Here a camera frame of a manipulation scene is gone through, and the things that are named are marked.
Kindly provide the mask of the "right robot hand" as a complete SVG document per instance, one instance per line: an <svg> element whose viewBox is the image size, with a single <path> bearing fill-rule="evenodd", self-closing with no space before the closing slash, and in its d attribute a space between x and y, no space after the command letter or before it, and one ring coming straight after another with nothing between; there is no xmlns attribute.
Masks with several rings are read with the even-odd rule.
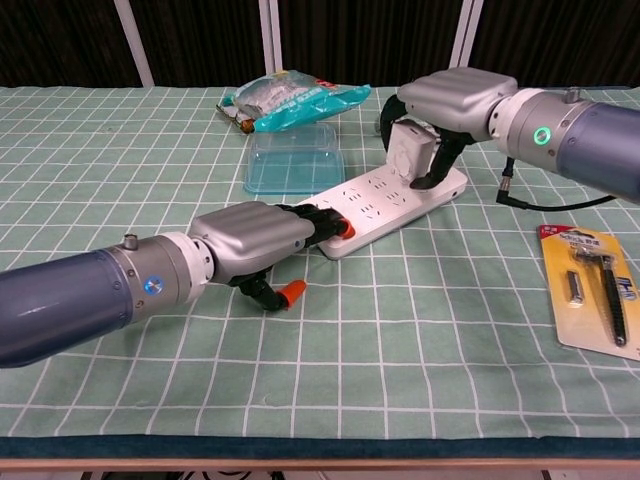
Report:
<svg viewBox="0 0 640 480"><path fill-rule="evenodd" d="M440 144L428 172L414 178L414 190L442 183L463 150L490 138L488 122L496 105L518 91L515 78L472 67L455 67L420 77L390 96L379 116L385 149L392 124L411 115L431 125Z"/></svg>

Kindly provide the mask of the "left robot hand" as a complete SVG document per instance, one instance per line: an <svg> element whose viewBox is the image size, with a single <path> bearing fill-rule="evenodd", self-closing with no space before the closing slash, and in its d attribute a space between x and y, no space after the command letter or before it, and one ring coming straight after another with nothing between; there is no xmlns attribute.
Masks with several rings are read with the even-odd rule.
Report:
<svg viewBox="0 0 640 480"><path fill-rule="evenodd" d="M248 201L196 217L189 235L209 248L213 283L237 287L264 310L279 311L297 301L306 283L295 280L276 291L267 282L272 267L333 237L349 239L355 229L333 208Z"/></svg>

